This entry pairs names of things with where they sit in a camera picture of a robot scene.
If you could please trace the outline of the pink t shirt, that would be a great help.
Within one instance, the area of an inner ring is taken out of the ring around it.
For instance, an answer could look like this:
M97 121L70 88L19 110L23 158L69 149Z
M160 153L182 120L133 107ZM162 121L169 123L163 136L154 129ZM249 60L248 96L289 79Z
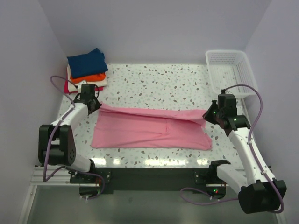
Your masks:
M103 104L92 148L190 148L207 151L204 110L119 108Z

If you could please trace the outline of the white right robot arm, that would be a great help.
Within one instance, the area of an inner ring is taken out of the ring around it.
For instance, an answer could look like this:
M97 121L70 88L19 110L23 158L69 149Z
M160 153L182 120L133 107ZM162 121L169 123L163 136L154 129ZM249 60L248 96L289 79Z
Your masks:
M233 94L219 94L203 119L224 130L245 170L245 176L242 176L229 161L213 161L209 165L209 180L213 183L221 180L227 183L238 195L239 205L246 214L282 212L285 208L283 197L287 190L286 184L275 177L262 158L252 138L253 127L246 116L237 114L236 97Z

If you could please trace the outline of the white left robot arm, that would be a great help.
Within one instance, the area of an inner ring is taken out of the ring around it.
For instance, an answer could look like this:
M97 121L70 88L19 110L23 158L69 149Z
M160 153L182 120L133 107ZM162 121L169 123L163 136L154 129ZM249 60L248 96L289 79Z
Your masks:
M71 102L69 109L56 121L41 125L38 139L38 159L44 165L43 179L46 182L56 171L47 175L49 165L60 165L81 172L80 177L86 183L96 180L97 172L92 169L92 161L76 152L73 131L81 120L101 107L99 93L94 84L82 84L80 92Z

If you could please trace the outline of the folded cream white t shirt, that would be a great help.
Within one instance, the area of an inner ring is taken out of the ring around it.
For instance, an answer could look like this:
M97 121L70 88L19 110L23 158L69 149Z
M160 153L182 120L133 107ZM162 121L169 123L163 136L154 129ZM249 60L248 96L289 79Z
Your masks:
M69 81L71 80L71 70L70 70L69 66L67 66L67 79ZM104 87L104 86L108 85L108 82L107 82L106 78L103 81L87 82L87 83L88 84L95 84L98 87ZM73 84L69 83L68 81L67 81L67 90L69 91L69 93L77 92L77 88Z

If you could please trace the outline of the folded orange t shirt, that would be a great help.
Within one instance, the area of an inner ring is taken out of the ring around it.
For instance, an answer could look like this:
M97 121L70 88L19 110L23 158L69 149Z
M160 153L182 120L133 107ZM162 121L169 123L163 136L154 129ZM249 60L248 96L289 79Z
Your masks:
M70 75L70 80L75 84L78 84L82 81L100 82L100 81L103 81L105 78L106 78L105 73L98 73L98 74L93 74L93 75L88 75L88 76L83 76L83 77L78 77L78 78L73 78L72 75Z

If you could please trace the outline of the folded crimson red t shirt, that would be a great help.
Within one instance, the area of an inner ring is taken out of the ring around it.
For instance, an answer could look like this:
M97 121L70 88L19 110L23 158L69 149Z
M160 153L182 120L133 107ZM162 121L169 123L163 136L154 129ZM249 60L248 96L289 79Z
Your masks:
M101 91L101 90L103 90L103 87L98 87L98 86L96 85L95 90L96 90L96 91ZM67 90L67 82L65 82L65 84L64 84L64 93L66 93L66 94L71 94L71 93L69 93L69 91Z

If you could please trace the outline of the folded navy blue t shirt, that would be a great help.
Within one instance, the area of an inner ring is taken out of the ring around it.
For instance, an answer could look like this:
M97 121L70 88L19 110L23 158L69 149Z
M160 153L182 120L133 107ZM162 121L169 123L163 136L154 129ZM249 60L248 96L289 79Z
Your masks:
M72 78L80 78L108 71L105 55L98 48L87 54L68 56L67 59Z

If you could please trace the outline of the white plastic basket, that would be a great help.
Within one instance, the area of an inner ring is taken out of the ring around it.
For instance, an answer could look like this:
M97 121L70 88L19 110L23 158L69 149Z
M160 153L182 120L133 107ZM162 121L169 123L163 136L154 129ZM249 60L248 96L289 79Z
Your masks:
M235 85L228 92L236 98L243 99L255 92L246 85L257 89L247 55L238 50L208 50L205 53L207 70L214 93Z

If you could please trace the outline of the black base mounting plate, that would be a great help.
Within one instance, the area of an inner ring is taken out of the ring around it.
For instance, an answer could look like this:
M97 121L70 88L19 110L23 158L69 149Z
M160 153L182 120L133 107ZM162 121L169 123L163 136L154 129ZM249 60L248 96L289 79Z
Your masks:
M227 192L224 181L208 168L94 168L92 175L70 171L70 183L81 196L116 191L180 191L194 188L218 199Z

